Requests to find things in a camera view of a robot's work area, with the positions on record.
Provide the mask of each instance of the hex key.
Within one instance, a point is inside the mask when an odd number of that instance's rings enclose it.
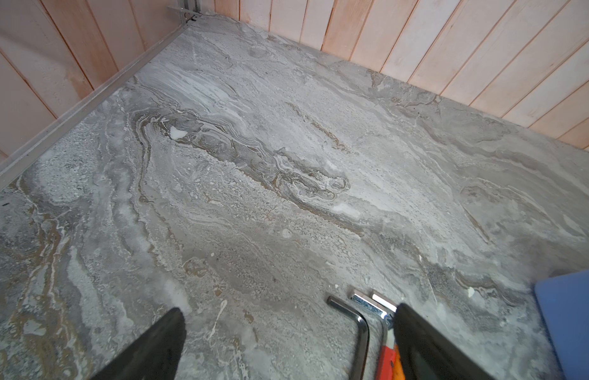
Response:
[[[366,366],[366,355],[368,354],[368,340],[370,336],[368,334],[368,323],[366,319],[354,308],[345,303],[344,300],[329,295],[326,300],[333,308],[342,312],[344,315],[350,317],[358,324],[358,348],[356,349],[356,355],[353,360],[353,368],[349,375],[349,380],[361,380],[364,374],[364,367]]]

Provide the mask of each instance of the orange handle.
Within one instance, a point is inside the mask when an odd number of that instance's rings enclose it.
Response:
[[[389,348],[388,346],[381,346],[381,353],[379,354],[379,366],[376,369],[375,380],[392,380],[392,373],[394,368],[394,357],[396,351]]]
[[[405,372],[402,370],[402,363],[400,362],[400,352],[398,346],[394,346],[394,375],[391,380],[405,380]]]

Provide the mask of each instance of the wall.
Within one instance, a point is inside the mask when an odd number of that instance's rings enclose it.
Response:
[[[180,25],[177,0],[0,0],[0,163]]]
[[[589,150],[589,0],[198,0]]]

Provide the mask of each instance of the blue object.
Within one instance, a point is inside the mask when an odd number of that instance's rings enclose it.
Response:
[[[558,361],[567,380],[589,380],[589,270],[535,285]]]

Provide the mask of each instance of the gray marble countertop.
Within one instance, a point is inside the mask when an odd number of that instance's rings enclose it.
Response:
[[[179,379],[345,379],[356,286],[557,379],[532,286],[587,268],[589,153],[205,16],[0,193],[0,378],[89,377],[177,306]]]

